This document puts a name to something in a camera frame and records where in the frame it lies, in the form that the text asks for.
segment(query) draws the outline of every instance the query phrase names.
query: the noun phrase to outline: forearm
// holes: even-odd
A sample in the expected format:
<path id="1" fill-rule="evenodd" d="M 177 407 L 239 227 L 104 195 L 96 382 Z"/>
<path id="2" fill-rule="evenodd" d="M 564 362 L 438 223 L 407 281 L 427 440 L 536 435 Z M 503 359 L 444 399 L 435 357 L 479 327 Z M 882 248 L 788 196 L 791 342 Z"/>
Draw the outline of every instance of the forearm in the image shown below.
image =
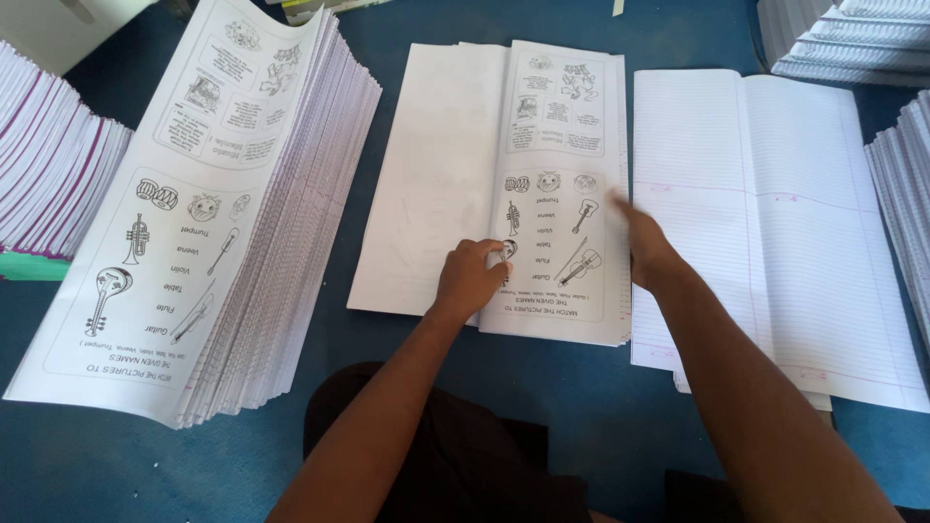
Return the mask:
<path id="1" fill-rule="evenodd" d="M 899 521 L 852 451 L 690 266 L 672 264 L 653 294 L 749 517 Z"/>
<path id="2" fill-rule="evenodd" d="M 373 521 L 462 323 L 427 313 L 320 439 L 267 521 Z"/>

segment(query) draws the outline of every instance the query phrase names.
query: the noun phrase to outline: person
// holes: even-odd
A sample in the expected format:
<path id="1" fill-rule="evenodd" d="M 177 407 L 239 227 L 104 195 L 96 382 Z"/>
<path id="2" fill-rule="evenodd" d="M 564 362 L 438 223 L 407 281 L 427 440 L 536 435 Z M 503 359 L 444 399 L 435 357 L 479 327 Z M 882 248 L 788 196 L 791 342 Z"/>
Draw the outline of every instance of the person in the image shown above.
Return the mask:
<path id="1" fill-rule="evenodd" d="M 726 472 L 736 507 L 727 520 L 901 521 L 655 220 L 616 192 L 609 199 L 629 222 L 633 283 L 658 302 Z M 545 427 L 432 388 L 458 331 L 512 270 L 486 269 L 485 257 L 502 248 L 462 240 L 445 259 L 435 303 L 397 352 L 383 365 L 341 370 L 314 393 L 306 460 L 267 521 L 616 521 L 588 509 L 583 480 L 546 472 Z M 685 520 L 710 511 L 694 510 Z"/>

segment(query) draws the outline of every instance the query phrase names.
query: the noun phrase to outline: blue tabletop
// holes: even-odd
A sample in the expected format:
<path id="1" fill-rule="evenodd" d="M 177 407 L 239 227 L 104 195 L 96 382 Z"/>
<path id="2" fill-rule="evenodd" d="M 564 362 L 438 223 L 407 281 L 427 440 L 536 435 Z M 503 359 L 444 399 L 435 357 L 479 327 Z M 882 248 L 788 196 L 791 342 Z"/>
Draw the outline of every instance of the blue tabletop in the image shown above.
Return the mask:
<path id="1" fill-rule="evenodd" d="M 313 390 L 346 365 L 386 359 L 417 322 L 345 308 L 411 43 L 506 46 L 524 39 L 625 54 L 630 132 L 637 69 L 762 71 L 752 46 L 751 34 L 758 36 L 753 0 L 628 0 L 617 18 L 610 17 L 612 5 L 394 0 L 340 15 L 355 58 L 384 93 L 291 392 L 261 409 L 182 431 L 119 412 L 0 402 L 0 519 L 262 519 L 300 466 L 303 410 Z M 283 19 L 280 8 L 266 10 Z M 135 127 L 183 29 L 161 6 L 149 7 L 66 77 L 95 112 Z M 890 87 L 855 91 L 867 141 L 894 125 L 898 108 L 915 94 Z M 2 384 L 57 288 L 0 284 Z M 467 328 L 437 384 L 500 416 L 547 424 L 551 471 L 586 478 L 593 509 L 626 521 L 660 521 L 665 469 L 718 477 L 723 469 L 691 396 L 675 391 L 669 372 L 629 362 L 629 345 L 593 347 Z M 930 508 L 930 416 L 839 398 L 833 406 L 840 434 L 892 502 Z"/>

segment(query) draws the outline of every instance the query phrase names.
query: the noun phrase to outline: hand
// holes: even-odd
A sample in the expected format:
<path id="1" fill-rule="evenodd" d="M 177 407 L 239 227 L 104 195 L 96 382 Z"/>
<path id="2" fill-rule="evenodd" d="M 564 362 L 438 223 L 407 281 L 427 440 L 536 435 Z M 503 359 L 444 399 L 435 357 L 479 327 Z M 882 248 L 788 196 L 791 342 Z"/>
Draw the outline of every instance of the hand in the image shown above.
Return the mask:
<path id="1" fill-rule="evenodd" d="M 487 254 L 502 249 L 502 242 L 491 239 L 458 242 L 458 247 L 445 256 L 445 267 L 439 276 L 439 289 L 430 313 L 464 324 L 487 305 L 513 270 L 509 261 L 485 269 Z"/>
<path id="2" fill-rule="evenodd" d="M 621 191 L 607 197 L 630 224 L 633 283 L 652 292 L 659 278 L 687 266 L 651 216 L 631 205 Z"/>

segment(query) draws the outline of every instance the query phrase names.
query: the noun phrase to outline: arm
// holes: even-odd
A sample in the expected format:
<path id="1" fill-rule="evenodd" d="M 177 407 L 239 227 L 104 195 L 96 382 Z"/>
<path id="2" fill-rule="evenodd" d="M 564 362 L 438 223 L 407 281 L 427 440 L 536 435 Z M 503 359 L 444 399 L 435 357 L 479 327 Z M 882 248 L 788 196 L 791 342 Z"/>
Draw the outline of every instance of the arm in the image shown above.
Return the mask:
<path id="1" fill-rule="evenodd" d="M 697 410 L 753 521 L 901 521 L 869 473 L 739 328 L 655 220 L 630 223 L 633 283 L 656 297 Z"/>
<path id="2" fill-rule="evenodd" d="M 485 256 L 503 247 L 494 240 L 462 240 L 449 252 L 433 306 L 329 427 L 267 522 L 375 520 L 449 346 L 512 268 L 506 262 L 485 269 Z"/>

